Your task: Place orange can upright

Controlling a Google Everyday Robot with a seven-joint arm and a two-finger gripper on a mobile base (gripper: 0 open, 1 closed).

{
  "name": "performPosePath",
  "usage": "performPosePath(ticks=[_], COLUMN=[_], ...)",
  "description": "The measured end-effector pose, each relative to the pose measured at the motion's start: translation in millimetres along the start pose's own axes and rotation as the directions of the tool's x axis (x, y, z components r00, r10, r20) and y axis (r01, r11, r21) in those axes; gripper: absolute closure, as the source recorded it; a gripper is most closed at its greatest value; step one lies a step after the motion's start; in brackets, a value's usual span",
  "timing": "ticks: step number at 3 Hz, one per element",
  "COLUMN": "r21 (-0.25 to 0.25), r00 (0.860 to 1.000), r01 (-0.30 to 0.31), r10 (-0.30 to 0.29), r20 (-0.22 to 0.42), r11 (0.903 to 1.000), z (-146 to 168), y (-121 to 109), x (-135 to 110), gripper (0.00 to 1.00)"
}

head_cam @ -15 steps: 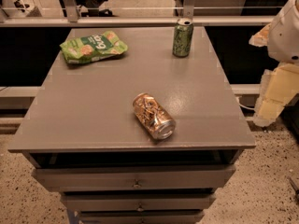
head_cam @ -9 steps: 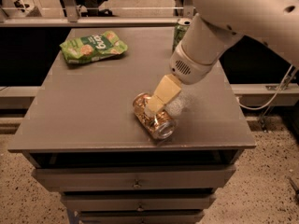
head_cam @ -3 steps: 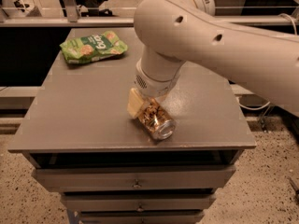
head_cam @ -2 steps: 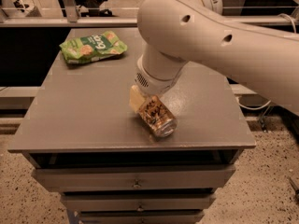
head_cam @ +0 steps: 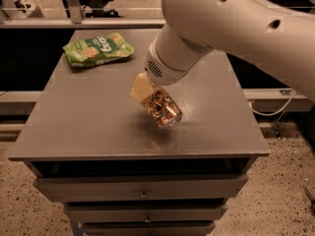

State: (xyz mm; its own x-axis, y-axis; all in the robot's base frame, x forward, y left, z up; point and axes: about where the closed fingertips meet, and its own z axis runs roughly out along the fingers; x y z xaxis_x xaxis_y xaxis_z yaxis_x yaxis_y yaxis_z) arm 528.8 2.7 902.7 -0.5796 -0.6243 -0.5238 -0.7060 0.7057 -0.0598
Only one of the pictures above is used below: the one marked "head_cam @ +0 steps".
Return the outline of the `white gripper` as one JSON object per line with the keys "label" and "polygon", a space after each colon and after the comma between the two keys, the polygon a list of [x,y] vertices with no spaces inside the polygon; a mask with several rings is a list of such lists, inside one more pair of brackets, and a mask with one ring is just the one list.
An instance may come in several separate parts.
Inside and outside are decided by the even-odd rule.
{"label": "white gripper", "polygon": [[140,73],[131,90],[132,97],[142,102],[162,86],[170,86],[185,77],[213,48],[191,42],[165,24],[151,43],[144,59],[146,72]]}

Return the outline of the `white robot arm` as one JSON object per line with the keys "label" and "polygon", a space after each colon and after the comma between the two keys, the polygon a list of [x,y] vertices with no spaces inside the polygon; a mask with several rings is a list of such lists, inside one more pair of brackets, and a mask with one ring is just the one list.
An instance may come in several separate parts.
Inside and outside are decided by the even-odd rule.
{"label": "white robot arm", "polygon": [[172,85],[220,50],[315,101],[313,15],[268,0],[161,0],[161,9],[165,24],[143,63],[149,85]]}

